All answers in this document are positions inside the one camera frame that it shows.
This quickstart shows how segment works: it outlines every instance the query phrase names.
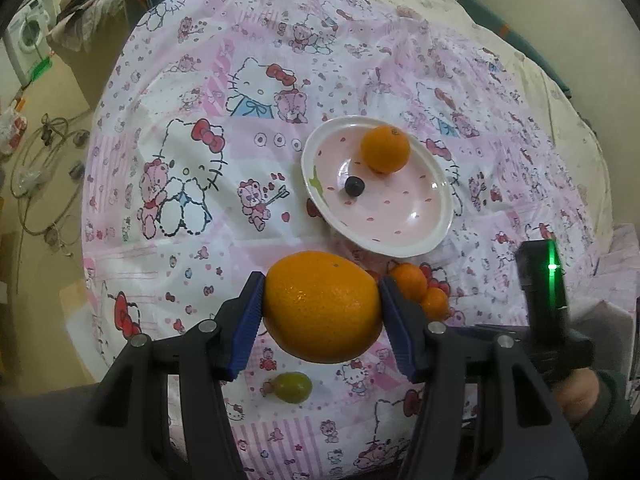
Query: pink plate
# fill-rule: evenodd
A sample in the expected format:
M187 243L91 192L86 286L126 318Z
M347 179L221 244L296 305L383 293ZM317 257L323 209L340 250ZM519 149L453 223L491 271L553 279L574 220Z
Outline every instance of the pink plate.
M360 141L382 121L362 116L332 119L318 126L302 153L306 190L333 228L360 247L408 258L435 248L453 218L449 183L425 145L409 136L411 155L402 170L373 172L362 161ZM347 177L359 176L364 192L351 198Z

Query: plate rim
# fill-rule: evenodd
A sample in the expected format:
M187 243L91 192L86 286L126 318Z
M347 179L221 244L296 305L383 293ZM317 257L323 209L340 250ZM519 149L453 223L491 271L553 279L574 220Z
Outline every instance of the plate rim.
M312 173L315 153L319 147L319 140L316 140L316 142L314 143L314 137L316 139L320 139L320 137L317 136L318 131L327 129L327 125L331 123L347 123L344 125L344 127L370 125L372 128L375 128L376 126L393 126L392 124L372 117L347 115L329 119L328 121L325 121L324 123L317 126L309 134L302 150L302 156L300 157L300 167L302 169L302 177L305 183L306 192L313 201L314 205L318 208L318 211L320 212L324 220L333 229L338 231L340 234L351 240L359 247L376 254L391 256L393 258L411 258L413 256L419 256L421 254L426 254L430 251L433 251L449 233L449 229L451 228L451 224L453 222L454 213L453 198L451 196L450 188L451 184L449 183L444 170L440 167L433 154L429 152L423 142L412 136L412 134L407 134L409 137L411 149L416 151L417 155L420 156L420 158L425 162L427 167L430 169L434 180L439 184L438 192L440 194L441 204L440 218L438 219L438 224L436 225L433 233L417 244L408 244L402 247L392 247L388 244L384 244L383 242L373 242L368 238L359 237L353 231L353 229L343 225L331 212L329 206L324 202L324 199L322 199L321 195L318 193L318 190L310 184L310 180L313 178Z

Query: cable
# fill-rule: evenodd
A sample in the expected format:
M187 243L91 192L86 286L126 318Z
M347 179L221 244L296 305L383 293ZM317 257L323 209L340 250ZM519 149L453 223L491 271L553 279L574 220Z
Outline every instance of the cable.
M78 181L78 185L76 186L76 189L72 193L66 205L63 207L62 211L55 217L53 221L48 222L46 227L44 227L43 229L36 230L27 226L27 217L29 209L31 207L31 199L34 197L37 190L44 186L46 182L51 180L53 175L55 174L58 163L60 162L58 154L61 153L60 150L62 149L62 147L71 138L73 138L74 144L77 147L81 147L85 144L86 139L89 136L89 132L83 129L69 132L69 124L87 115L89 112L91 112L90 109L82 112L71 120L66 120L62 117L57 117L50 120L49 115L44 114L41 120L42 126L35 130L31 134L29 139L27 139L22 144L21 149L16 155L18 161L14 165L10 177L10 191L13 197L18 201L18 220L20 221L20 225L22 227L18 247L18 266L15 279L16 290L18 287L18 279L20 276L20 258L22 255L22 242L24 240L24 233L27 233L31 236L44 235L47 244L49 244L50 246L59 247L65 256L73 255L73 253L66 250L66 247L75 244L81 237L80 230L78 236L73 241L67 242L62 239L60 229L69 217L77 218L76 215L69 214L68 211L73 205L73 202L76 200L76 197L80 195L80 191L82 189L82 176L84 174L84 166L82 165L82 163L76 162L74 164L72 171L70 172L70 176L73 180ZM44 144L27 162L27 156L31 151L31 148L33 147L36 139L38 138L40 138ZM42 153L45 150L49 150L49 153L47 153L47 155L44 157L41 166L39 168L36 168L36 161L40 159ZM18 176L20 181L17 184L15 174L18 166L20 166L21 173ZM24 205L24 211L22 210L23 202L26 202L26 204Z

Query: silver screw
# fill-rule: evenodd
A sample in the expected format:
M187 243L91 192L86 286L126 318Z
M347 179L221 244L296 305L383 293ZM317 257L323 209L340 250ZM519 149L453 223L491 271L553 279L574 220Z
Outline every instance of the silver screw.
M210 332L213 332L217 327L218 324L215 321L213 321L212 319L205 319L198 325L198 330L204 332L205 334L208 334Z
M135 346L136 348L144 346L146 344L146 335L136 334L131 338L130 342L131 346Z
M445 330L447 329L447 325L445 325L440 321L431 321L427 325L427 328L429 329L429 332L431 332L432 334L444 334Z
M511 348L513 346L513 338L506 334L498 336L498 345L502 348Z

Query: hello kitty print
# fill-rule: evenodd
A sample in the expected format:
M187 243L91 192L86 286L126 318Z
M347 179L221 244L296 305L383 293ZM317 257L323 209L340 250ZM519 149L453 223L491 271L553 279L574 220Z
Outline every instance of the hello kitty print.
M165 0L125 44L88 152L86 329L107 366L135 334L180 335L215 316L252 270L295 251L331 251L375 277L399 263L331 231L306 195L306 139L348 114L417 137L449 179L449 234L411 261L449 296L451 326L526 323L523 240L556 240L570 291L593 272L578 191L491 51L375 0ZM273 395L286 371L313 381L300 405ZM178 391L171 378L184 450ZM349 362L315 365L261 328L223 392L247 477L304 480L401 460L424 388L398 371L384 332Z

